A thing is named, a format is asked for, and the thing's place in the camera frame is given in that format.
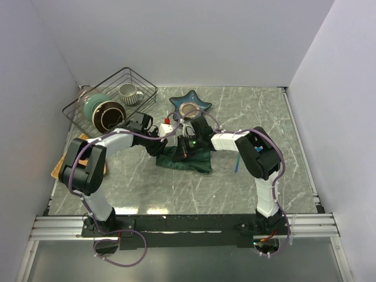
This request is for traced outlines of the striped grey ceramic mug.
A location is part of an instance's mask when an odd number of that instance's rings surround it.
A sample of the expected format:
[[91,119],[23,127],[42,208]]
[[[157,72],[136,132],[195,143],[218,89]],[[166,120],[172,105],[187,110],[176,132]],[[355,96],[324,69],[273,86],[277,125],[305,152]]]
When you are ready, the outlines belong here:
[[145,94],[132,83],[125,83],[118,89],[119,100],[127,106],[133,106],[143,100]]

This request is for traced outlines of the blue star-shaped ceramic dish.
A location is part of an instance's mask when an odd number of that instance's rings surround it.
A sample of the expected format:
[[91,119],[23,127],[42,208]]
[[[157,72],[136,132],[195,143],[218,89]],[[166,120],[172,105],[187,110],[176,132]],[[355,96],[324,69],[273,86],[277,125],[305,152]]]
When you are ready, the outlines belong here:
[[175,107],[173,120],[178,121],[179,117],[185,116],[185,120],[192,120],[201,116],[201,111],[207,111],[212,103],[202,101],[195,90],[188,91],[187,94],[180,97],[172,97],[169,101]]

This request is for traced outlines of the green ceramic bowl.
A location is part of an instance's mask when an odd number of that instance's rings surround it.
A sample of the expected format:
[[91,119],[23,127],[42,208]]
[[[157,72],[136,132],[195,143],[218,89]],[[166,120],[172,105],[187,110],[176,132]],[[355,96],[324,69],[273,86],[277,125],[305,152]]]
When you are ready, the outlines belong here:
[[110,97],[105,95],[105,94],[102,94],[102,93],[98,93],[98,94],[94,94],[92,96],[90,96],[85,104],[84,104],[84,107],[83,107],[83,115],[85,117],[86,120],[88,121],[92,121],[92,115],[95,111],[95,109],[103,102],[107,102],[107,101],[110,101]]

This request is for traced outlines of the dark brown ceramic bowl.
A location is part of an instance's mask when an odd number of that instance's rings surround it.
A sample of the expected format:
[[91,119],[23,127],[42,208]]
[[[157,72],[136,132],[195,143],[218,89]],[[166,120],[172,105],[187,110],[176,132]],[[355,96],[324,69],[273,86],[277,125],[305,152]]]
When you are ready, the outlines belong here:
[[93,111],[92,123],[100,133],[106,133],[126,119],[124,107],[109,100],[98,105]]

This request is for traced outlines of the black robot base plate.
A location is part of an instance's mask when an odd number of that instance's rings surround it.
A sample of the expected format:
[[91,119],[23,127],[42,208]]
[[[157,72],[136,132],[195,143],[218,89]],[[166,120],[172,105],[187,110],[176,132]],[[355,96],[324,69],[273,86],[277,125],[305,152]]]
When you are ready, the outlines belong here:
[[236,246],[252,248],[254,238],[289,232],[286,218],[256,214],[117,215],[111,231],[99,231],[86,219],[81,235],[96,241],[109,238],[120,250],[149,247]]

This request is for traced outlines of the dark green cloth napkin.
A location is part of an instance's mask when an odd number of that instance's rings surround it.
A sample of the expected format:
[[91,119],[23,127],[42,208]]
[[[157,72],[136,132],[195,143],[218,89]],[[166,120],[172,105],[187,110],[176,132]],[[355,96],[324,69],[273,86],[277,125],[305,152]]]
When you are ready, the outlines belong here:
[[177,146],[165,147],[163,152],[156,156],[156,166],[173,170],[195,171],[203,174],[212,172],[211,152],[209,149],[198,149],[187,159],[179,160],[174,163],[173,156],[176,150]]

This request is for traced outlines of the aluminium frame rail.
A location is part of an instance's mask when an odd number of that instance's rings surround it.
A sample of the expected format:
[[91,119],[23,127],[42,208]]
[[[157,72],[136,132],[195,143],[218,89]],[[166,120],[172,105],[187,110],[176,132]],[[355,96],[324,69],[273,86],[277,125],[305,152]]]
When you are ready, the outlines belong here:
[[339,237],[334,215],[289,214],[291,233],[294,237]]

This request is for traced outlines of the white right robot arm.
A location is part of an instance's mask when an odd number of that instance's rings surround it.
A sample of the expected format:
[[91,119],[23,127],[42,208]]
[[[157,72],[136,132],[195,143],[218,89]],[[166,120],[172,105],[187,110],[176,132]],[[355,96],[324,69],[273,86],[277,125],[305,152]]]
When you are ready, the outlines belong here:
[[270,234],[277,228],[278,212],[277,186],[275,179],[281,166],[281,158],[269,135],[262,127],[254,127],[252,131],[237,132],[213,130],[204,117],[191,122],[194,135],[177,138],[177,150],[173,155],[174,162],[185,161],[198,155],[198,150],[231,151],[240,154],[248,172],[255,178],[257,190],[257,228],[263,234]]

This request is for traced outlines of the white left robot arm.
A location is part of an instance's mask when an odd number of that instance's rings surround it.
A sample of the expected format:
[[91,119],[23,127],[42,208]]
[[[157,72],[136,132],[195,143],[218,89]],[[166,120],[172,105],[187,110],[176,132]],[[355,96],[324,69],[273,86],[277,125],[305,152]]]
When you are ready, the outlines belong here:
[[103,236],[110,236],[116,230],[116,213],[105,195],[100,191],[106,159],[117,152],[133,146],[143,146],[151,156],[158,155],[167,144],[167,137],[174,128],[162,123],[149,131],[153,118],[138,113],[126,127],[94,139],[74,138],[66,151],[58,179],[70,193],[80,198],[96,230]]

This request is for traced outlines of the iridescent rainbow metal spoon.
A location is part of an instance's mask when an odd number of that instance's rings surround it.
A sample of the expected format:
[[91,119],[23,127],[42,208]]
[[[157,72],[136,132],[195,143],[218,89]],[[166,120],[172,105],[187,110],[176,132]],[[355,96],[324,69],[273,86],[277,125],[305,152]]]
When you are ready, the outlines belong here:
[[234,169],[234,172],[235,172],[235,173],[237,173],[237,172],[239,171],[240,161],[241,161],[241,156],[240,156],[240,154],[238,154],[238,155],[237,155],[236,166],[235,166],[235,169]]

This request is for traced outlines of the orange woven fan-shaped mat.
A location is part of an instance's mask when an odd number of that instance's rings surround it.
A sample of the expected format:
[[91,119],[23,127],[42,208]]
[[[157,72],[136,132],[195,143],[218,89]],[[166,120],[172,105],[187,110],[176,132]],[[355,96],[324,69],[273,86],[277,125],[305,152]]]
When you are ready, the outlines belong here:
[[[84,134],[82,133],[80,136],[79,136],[80,139],[83,139],[83,140],[88,140],[89,138]],[[59,171],[62,167],[62,164],[63,164],[63,161],[65,160],[65,156],[66,156],[66,153],[64,153],[61,157],[61,159],[58,161],[57,165],[55,166],[55,168],[53,169],[53,171],[51,172],[51,176],[54,178],[54,179],[58,179],[58,176],[59,176]],[[85,159],[85,160],[80,160],[79,161],[79,164],[80,165],[84,165],[86,166],[88,164],[88,159]]]

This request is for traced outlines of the clear glass jar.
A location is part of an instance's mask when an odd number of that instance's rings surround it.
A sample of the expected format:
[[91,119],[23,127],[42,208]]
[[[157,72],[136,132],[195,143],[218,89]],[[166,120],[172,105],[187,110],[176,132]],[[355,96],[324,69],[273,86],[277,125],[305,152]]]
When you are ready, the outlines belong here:
[[84,106],[85,103],[89,98],[91,98],[93,95],[97,94],[97,91],[95,88],[91,86],[82,86],[78,93],[78,99],[77,99],[77,107],[79,113],[83,114],[84,112]]

